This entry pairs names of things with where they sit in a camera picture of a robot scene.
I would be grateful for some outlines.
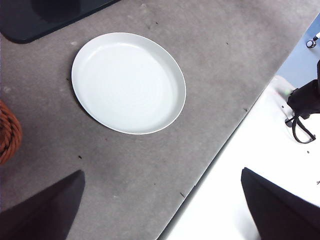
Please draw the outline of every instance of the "black fabric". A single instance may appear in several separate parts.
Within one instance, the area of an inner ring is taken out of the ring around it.
[[[292,108],[294,117],[292,122],[292,133],[294,138],[302,144],[308,144],[316,137],[301,123],[299,117],[307,119],[311,114],[320,113],[320,60],[317,63],[317,79],[312,80],[306,85],[295,89],[288,98],[287,104]],[[302,142],[296,135],[296,126],[306,132],[311,140]]]
[[[242,170],[245,199],[262,240],[319,240],[320,208],[248,168]]]
[[[83,171],[0,214],[0,240],[65,240],[85,187]]]

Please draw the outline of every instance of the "black strap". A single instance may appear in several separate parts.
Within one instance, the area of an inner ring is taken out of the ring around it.
[[[306,127],[302,124],[302,122],[299,119],[299,116],[294,116],[293,118],[290,119],[290,121],[292,119],[293,119],[293,122],[292,122],[292,133],[293,133],[294,139],[297,142],[299,142],[301,144],[308,144],[308,143],[311,143],[312,141],[316,140],[316,137],[308,129],[306,129]],[[296,126],[297,126],[297,124],[306,134],[308,134],[311,137],[311,140],[309,140],[307,142],[300,141],[300,139],[296,135]]]

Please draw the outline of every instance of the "plate rim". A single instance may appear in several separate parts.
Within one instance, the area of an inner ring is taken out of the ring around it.
[[[81,51],[84,50],[85,47],[88,46],[89,43],[91,43],[93,40],[97,39],[97,38],[101,38],[103,36],[109,36],[109,35],[132,35],[132,36],[136,36],[138,38],[143,38],[147,41],[150,41],[152,42],[153,44],[155,44],[156,46],[160,47],[163,51],[165,51],[165,53],[173,60],[173,62],[175,63],[175,65],[177,66],[177,69],[179,70],[179,73],[181,74],[182,76],[182,80],[183,80],[183,86],[184,86],[184,97],[183,97],[183,104],[181,105],[181,108],[178,112],[178,114],[167,124],[165,124],[163,127],[160,127],[160,128],[157,128],[156,130],[153,130],[153,131],[144,131],[144,132],[130,132],[130,131],[123,131],[123,130],[120,130],[120,129],[117,129],[115,127],[110,127],[109,125],[106,125],[104,123],[102,123],[100,120],[98,120],[96,117],[93,116],[93,114],[84,106],[84,104],[82,103],[81,101],[81,98],[79,98],[78,94],[77,94],[77,91],[76,91],[76,88],[75,88],[75,85],[76,83],[74,82],[74,72],[76,71],[75,70],[75,64],[76,64],[76,61],[78,62],[79,60],[79,55],[81,53]],[[116,131],[116,132],[119,132],[119,133],[123,133],[123,134],[129,134],[129,135],[147,135],[147,134],[153,134],[153,133],[156,133],[156,132],[159,132],[167,127],[169,127],[175,120],[177,120],[177,118],[180,116],[182,110],[184,109],[184,106],[185,106],[185,103],[186,103],[186,98],[187,98],[187,86],[186,86],[186,80],[185,80],[185,76],[179,66],[179,64],[177,63],[177,61],[174,59],[174,57],[165,49],[163,48],[161,45],[159,45],[158,43],[156,43],[155,41],[147,38],[147,37],[144,37],[144,36],[141,36],[141,35],[138,35],[138,34],[135,34],[135,33],[131,33],[131,32],[109,32],[109,33],[105,33],[105,34],[102,34],[102,35],[99,35],[99,36],[96,36],[94,38],[92,38],[91,40],[89,40],[88,42],[86,42],[80,49],[79,51],[77,52],[73,62],[72,62],[72,67],[71,67],[71,84],[72,84],[72,89],[73,89],[73,92],[76,96],[76,99],[77,101],[80,103],[81,107],[90,115],[91,118],[93,118],[94,120],[96,120],[98,123],[100,123],[101,125],[113,130],[113,131]]]

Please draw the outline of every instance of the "black bag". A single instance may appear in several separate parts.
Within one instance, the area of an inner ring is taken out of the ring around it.
[[[299,120],[299,117],[308,119],[311,114],[320,114],[320,60],[317,63],[317,79],[312,80],[306,85],[295,89],[288,98],[287,104],[292,108],[294,117],[287,120],[285,123],[292,122],[292,133],[299,143],[308,144],[316,140],[313,135]],[[296,126],[298,126],[307,133],[311,140],[307,142],[300,141],[296,135]]]

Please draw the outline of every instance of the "white surface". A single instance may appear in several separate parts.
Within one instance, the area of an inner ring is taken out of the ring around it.
[[[284,78],[274,77],[209,170],[168,240],[260,239],[241,185],[244,167],[320,205],[320,115],[303,122],[318,139],[297,143],[284,123],[292,111],[282,97],[293,89]]]
[[[127,134],[164,129],[186,99],[184,76],[172,56],[131,33],[104,34],[84,45],[73,62],[72,85],[94,119]]]

